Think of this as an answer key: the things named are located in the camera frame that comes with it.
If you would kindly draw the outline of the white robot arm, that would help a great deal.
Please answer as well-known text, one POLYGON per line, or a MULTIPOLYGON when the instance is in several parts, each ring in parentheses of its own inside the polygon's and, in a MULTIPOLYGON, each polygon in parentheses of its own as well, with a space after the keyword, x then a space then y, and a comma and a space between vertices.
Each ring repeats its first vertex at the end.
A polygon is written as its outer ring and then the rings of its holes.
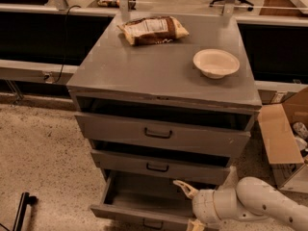
POLYGON ((220 229, 225 219, 246 222, 267 218, 295 231, 308 231, 308 208, 259 178, 245 177, 234 188, 222 190, 198 190, 181 180, 173 184, 192 201, 194 218, 189 219, 186 231, 220 229))

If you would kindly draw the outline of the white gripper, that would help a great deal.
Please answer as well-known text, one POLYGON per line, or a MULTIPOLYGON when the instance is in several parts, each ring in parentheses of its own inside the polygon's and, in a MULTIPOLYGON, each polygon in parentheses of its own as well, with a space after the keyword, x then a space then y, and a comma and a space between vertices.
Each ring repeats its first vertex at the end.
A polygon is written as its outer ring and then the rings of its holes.
POLYGON ((196 219, 189 219, 186 231, 204 231, 206 227, 219 227, 220 219, 215 209, 214 190, 197 190, 190 184, 174 180, 188 199, 192 199, 192 212, 196 219))

